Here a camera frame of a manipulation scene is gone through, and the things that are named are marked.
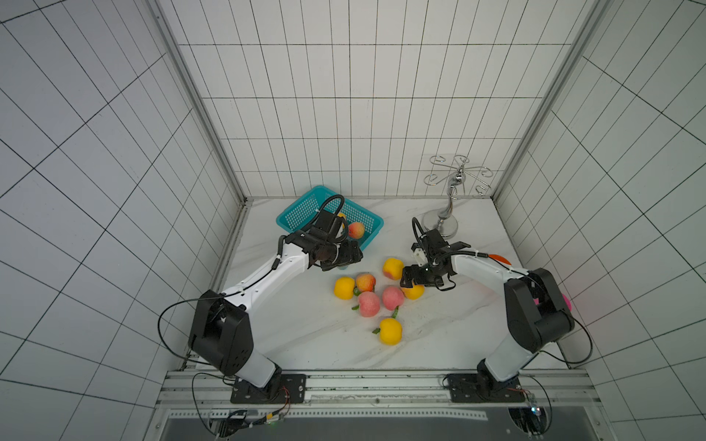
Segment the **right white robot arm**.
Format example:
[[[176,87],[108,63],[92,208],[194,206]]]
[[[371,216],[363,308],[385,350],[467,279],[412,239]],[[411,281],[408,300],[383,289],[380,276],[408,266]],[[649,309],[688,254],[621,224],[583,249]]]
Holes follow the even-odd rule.
[[[417,262],[403,269],[401,287],[449,291],[456,287],[452,277],[461,275],[504,297],[509,335],[476,369],[475,387],[485,396],[515,387],[546,345],[575,329],[564,295],[544,268],[513,268],[470,244],[450,244],[436,230],[416,232],[411,250]]]

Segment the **yellow peach red spot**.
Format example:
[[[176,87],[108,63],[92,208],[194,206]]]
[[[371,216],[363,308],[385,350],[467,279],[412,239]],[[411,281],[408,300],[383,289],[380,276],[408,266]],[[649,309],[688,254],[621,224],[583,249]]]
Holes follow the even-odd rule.
[[[425,293],[425,287],[422,285],[414,285],[412,288],[402,288],[402,292],[406,299],[410,301],[421,298]]]

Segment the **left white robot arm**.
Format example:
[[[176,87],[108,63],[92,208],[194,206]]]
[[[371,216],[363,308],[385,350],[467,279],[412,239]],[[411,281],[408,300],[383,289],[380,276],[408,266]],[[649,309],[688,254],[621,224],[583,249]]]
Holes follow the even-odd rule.
[[[362,261],[359,242],[347,235],[340,210],[319,208],[303,228],[279,238],[276,255],[251,276],[222,293],[198,299],[189,349],[226,377],[249,383],[268,397],[281,387],[281,368],[259,353],[251,318],[265,299],[316,266],[328,271]]]

